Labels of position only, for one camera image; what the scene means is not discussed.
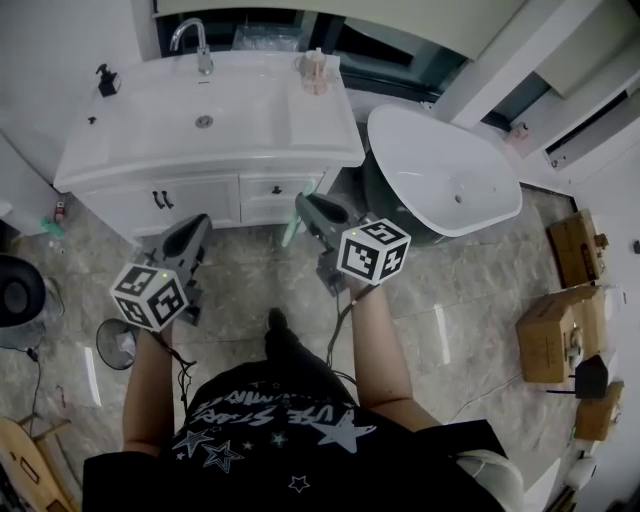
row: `person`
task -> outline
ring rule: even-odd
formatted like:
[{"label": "person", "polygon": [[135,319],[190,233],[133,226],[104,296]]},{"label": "person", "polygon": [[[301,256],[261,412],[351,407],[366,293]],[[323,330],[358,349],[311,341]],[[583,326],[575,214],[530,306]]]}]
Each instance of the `person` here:
[{"label": "person", "polygon": [[[360,287],[349,286],[353,299]],[[204,384],[176,435],[172,358],[148,333],[139,337],[124,449],[85,461],[83,510],[399,502],[518,510],[519,474],[489,424],[442,426],[414,400],[381,287],[352,310],[359,405],[279,309],[268,324],[267,360]],[[171,343],[170,331],[164,339]]]}]

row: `cardboard box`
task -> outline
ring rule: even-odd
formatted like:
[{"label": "cardboard box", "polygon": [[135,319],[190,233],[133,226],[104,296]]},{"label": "cardboard box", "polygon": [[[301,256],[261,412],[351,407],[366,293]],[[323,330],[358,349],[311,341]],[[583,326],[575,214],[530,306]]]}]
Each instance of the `cardboard box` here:
[{"label": "cardboard box", "polygon": [[600,278],[600,261],[596,248],[596,231],[589,210],[549,227],[564,288],[589,283]]},{"label": "cardboard box", "polygon": [[601,400],[580,400],[574,436],[588,441],[604,441],[618,417],[624,382],[612,382]]},{"label": "cardboard box", "polygon": [[568,350],[582,330],[584,358],[606,348],[604,293],[595,286],[543,297],[516,324],[525,382],[561,383],[572,373]]},{"label": "cardboard box", "polygon": [[567,350],[573,311],[553,295],[544,297],[516,324],[525,382],[564,382],[571,373]]}]

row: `bathroom sink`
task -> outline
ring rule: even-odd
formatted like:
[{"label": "bathroom sink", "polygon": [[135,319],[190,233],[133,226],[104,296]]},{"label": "bathroom sink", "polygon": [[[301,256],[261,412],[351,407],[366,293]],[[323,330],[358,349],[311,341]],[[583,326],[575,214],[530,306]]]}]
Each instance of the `bathroom sink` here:
[{"label": "bathroom sink", "polygon": [[290,140],[286,111],[278,78],[221,72],[198,81],[178,77],[123,97],[113,154],[171,157],[284,147]]},{"label": "bathroom sink", "polygon": [[195,55],[121,71],[116,95],[103,98],[96,88],[82,107],[56,187],[132,171],[142,179],[161,167],[175,174],[177,167],[264,167],[265,160],[280,168],[360,165],[364,152],[339,58],[327,57],[335,81],[313,96],[302,89],[300,55],[215,52],[208,76],[198,73]]}]

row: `cabinet handle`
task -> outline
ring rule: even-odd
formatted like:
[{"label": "cabinet handle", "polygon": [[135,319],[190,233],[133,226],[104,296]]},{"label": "cabinet handle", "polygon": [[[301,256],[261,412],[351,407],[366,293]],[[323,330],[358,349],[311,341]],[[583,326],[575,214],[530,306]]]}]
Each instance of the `cabinet handle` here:
[{"label": "cabinet handle", "polygon": [[166,190],[162,191],[162,197],[164,197],[164,204],[166,204],[169,207],[169,210],[171,210],[175,205],[169,201]]},{"label": "cabinet handle", "polygon": [[155,190],[153,191],[153,200],[156,202],[156,205],[161,210],[165,207],[165,205],[158,200],[158,193]]}]

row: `wooden chair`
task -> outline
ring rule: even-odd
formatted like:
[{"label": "wooden chair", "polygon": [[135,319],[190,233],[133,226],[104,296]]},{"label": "wooden chair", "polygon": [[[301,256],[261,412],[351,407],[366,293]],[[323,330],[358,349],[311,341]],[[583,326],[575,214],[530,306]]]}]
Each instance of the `wooden chair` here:
[{"label": "wooden chair", "polygon": [[65,421],[31,438],[19,422],[0,418],[0,460],[11,484],[36,512],[78,512],[78,503],[64,484],[47,439],[71,422]]}]

